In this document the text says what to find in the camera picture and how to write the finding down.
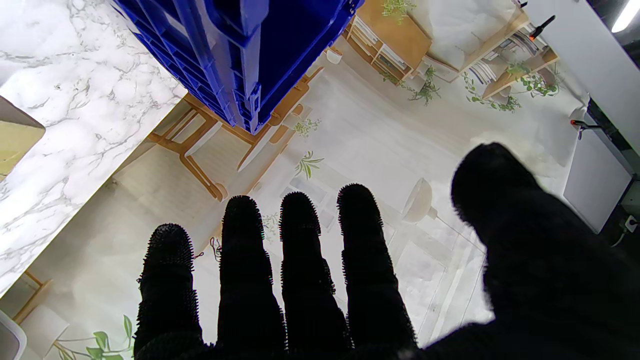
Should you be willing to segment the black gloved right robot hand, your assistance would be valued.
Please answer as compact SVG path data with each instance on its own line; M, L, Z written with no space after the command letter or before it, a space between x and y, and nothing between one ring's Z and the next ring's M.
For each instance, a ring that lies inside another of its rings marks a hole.
M231 198L222 219L217 340L206 344L187 232L169 223L148 242L139 279L135 360L637 360L639 266L590 230L498 142L462 159L451 184L458 217L485 246L494 319L421 348L399 292L370 190L337 196L347 314L334 297L321 228L302 192L281 203L281 288L255 201Z

